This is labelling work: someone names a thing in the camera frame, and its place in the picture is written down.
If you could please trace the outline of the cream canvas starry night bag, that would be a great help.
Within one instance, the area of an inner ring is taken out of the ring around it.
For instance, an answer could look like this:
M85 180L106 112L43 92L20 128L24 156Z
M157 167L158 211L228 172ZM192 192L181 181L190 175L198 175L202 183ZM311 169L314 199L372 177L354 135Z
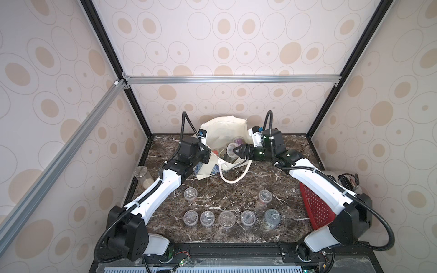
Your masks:
M211 149L211 156L209 163L199 163L195 167L194 173L198 180L219 174L224 182L236 184L246 176L252 164L251 160L241 158L225 160L223 155L227 154L228 145L236 139L242 139L244 144L253 144L247 126L247 120L234 116L217 117L201 125L200 128L207 132L203 142ZM240 177L235 180L228 180L224 177L224 172L239 167L245 167Z

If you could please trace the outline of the large clear seed jar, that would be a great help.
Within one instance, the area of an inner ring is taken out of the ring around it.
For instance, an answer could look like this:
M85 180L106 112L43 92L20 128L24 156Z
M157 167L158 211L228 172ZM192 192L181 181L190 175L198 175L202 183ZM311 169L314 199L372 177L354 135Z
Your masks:
M274 230L281 222L281 214L275 209L268 209L262 220L262 226L265 230Z

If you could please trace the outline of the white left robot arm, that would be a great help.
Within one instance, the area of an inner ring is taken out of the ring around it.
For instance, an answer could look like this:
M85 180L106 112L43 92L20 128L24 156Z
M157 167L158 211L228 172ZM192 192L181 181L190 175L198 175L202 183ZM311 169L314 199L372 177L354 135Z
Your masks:
M146 250L154 255L164 254L170 244L165 237L150 235L146 225L165 199L179 188L199 163L207 164L211 149L206 145L207 132L196 131L195 136L180 134L179 146L164 161L152 186L124 207L113 207L108 215L107 228L94 248L94 260L110 263L119 259L135 261Z

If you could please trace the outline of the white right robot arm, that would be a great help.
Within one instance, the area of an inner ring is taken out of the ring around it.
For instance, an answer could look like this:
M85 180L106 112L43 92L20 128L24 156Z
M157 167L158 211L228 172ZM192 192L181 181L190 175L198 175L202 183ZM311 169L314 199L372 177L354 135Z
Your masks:
M316 168L300 152L287 149L282 133L273 128L273 113L268 111L263 127L250 129L252 143L244 143L232 151L241 159L271 161L274 167L299 180L317 194L336 215L335 219L299 240L296 252L301 260L325 248L360 245L374 251L390 250L395 235L388 222L372 207L366 194L348 190ZM359 238L370 229L376 218L388 234L388 242L382 246L368 245Z

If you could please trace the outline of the red and steel toaster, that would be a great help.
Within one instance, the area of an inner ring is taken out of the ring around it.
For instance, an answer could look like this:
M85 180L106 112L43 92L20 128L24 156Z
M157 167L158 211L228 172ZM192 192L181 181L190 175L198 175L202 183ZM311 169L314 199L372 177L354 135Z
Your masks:
M363 193L358 174L340 171L324 171L324 173L344 188L357 194ZM299 187L313 229L318 230L331 223L336 217L331 208L303 183L300 183Z

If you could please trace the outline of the silver aluminium crossbar back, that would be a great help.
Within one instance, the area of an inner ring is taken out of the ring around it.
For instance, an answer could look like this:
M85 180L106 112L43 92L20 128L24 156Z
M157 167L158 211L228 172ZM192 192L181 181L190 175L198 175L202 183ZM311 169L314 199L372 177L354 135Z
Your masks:
M338 83L340 75L129 76L128 84Z

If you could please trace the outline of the silver aluminium bar left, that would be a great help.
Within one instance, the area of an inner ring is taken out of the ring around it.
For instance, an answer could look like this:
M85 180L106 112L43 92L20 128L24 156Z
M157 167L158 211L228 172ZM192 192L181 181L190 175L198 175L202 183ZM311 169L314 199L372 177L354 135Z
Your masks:
M69 141L60 149L38 177L34 185L26 192L22 200L12 210L1 226L1 255L9 248L15 237L24 227L35 209L40 205L48 191L65 170L69 162L83 145L90 133L99 123L114 99L124 89L127 81L119 79L104 95L83 123L73 133Z

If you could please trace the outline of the clear plastic jar by wall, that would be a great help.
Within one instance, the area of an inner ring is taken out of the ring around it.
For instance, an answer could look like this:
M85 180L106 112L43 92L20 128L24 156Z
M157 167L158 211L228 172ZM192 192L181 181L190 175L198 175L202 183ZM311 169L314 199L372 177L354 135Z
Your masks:
M134 177L138 180L138 182L143 186L145 190L148 189L149 186L151 186L155 182L146 166L136 167L134 170Z

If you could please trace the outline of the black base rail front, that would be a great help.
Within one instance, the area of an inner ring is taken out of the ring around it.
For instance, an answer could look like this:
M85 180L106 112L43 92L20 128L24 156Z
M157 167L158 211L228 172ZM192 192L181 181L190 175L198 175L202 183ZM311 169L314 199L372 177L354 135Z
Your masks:
M335 247L313 254L309 262L294 253L294 243L177 243L168 261L145 255L107 264L94 262L92 273L380 273L373 251Z

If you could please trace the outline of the black corner frame post left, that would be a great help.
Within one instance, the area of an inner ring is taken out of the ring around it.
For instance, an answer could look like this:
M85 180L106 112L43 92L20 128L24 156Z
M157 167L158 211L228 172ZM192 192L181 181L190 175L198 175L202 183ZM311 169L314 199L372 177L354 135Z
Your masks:
M97 35L97 38L110 62L110 66L113 68L117 78L119 80L126 80L127 77L124 75L124 70L122 68L122 65L119 62L116 51L112 45L112 42L109 39L109 36L105 30L102 20L100 19L100 16L97 13L97 9L93 1L81 0L80 3L84 8L86 16L88 17ZM153 136L153 133L151 132L150 127L146 122L145 116L141 111L140 105L138 103L138 100L136 99L136 96L134 95L132 88L128 86L127 88L124 89L124 92L127 96L127 99L131 107L133 108L134 114L136 115L144 133L148 138L151 138Z

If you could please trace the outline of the black corner frame post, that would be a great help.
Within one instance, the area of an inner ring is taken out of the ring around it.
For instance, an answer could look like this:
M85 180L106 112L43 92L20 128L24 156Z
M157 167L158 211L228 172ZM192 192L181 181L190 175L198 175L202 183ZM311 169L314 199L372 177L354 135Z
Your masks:
M112 42L109 39L109 36L105 30L102 20L100 19L100 16L97 13L97 9L93 1L81 0L80 3L84 8L86 16L88 17L97 35L97 38L110 62L110 66L113 68L117 78L119 80L126 80L127 77L124 75L124 70L122 68L122 65L119 62L116 51L112 45ZM151 138L153 136L153 133L151 132L150 127L146 122L145 116L141 111L140 105L138 103L138 100L136 99L136 96L134 95L132 88L128 86L127 88L124 89L124 92L127 96L127 99L131 107L133 108L134 114L136 115L144 133L148 138Z
M322 105L322 108L320 109L308 133L306 134L306 137L309 141L315 135L325 115L329 111L331 105L334 103L336 97L341 91L341 88L346 83L346 80L348 79L349 75L352 73L354 67L358 63L358 60L362 56L363 52L365 51L366 47L368 46L369 42L371 41L372 37L374 36L375 32L377 31L378 27L380 26L382 20L386 16L393 2L394 2L393 0L383 0L379 2L375 12L373 13L368 24L364 28L364 31L360 36L357 45L353 49L349 59L347 60L343 70L340 73L341 79L331 89L330 93L328 94L328 97L326 98L324 104Z

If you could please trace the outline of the black corner frame post right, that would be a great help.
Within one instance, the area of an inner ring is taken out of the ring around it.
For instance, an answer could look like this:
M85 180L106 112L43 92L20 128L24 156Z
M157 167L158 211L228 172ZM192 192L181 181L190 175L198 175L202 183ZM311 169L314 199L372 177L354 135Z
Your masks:
M324 104L322 105L322 108L320 109L308 133L306 134L306 137L309 141L315 135L325 115L329 111L331 105L334 103L336 97L341 91L341 88L346 83L346 80L348 79L349 75L352 73L354 67L358 63L358 60L362 56L363 52L365 51L366 47L368 46L369 42L371 41L372 37L374 36L375 32L377 31L378 27L380 26L382 20L386 16L393 2L394 2L393 0L383 0L379 2L375 12L373 13L368 24L364 28L364 31L360 36L357 45L353 49L349 59L347 60L343 70L340 73L341 79L331 89L330 93L328 94L328 97L326 98Z

